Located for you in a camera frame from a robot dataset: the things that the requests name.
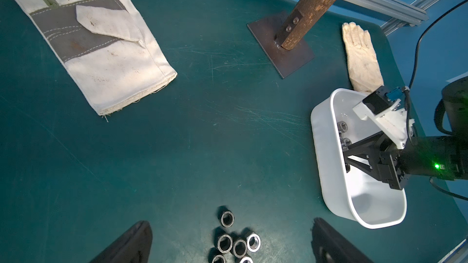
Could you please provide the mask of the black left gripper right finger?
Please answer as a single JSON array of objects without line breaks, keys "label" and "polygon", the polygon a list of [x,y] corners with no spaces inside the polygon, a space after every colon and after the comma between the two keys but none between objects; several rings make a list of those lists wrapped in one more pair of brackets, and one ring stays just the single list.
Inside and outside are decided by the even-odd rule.
[{"label": "black left gripper right finger", "polygon": [[323,218],[314,219],[312,249],[317,263],[372,263]]}]

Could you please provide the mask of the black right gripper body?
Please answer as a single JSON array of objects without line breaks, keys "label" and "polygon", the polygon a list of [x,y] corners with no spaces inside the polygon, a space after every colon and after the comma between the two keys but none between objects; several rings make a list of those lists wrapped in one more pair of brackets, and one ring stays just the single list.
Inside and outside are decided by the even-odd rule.
[{"label": "black right gripper body", "polygon": [[342,147],[347,171],[355,167],[391,189],[403,190],[407,175],[399,164],[400,150],[383,132]]}]

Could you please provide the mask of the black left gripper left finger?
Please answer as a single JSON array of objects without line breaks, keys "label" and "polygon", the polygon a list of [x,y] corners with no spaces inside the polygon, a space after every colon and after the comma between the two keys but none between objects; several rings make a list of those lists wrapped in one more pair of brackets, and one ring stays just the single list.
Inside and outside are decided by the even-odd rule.
[{"label": "black left gripper left finger", "polygon": [[148,221],[140,220],[93,258],[91,263],[147,263],[153,234]]}]

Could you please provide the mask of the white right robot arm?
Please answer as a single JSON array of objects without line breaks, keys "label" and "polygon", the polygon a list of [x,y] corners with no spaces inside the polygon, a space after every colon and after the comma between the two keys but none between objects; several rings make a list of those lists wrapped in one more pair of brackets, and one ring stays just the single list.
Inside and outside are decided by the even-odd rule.
[{"label": "white right robot arm", "polygon": [[360,141],[342,139],[346,170],[355,167],[392,189],[402,190],[410,175],[441,180],[468,177],[468,79],[442,90],[434,122],[442,136],[418,137],[408,116],[408,88],[381,86],[354,106],[362,120],[380,129]]}]

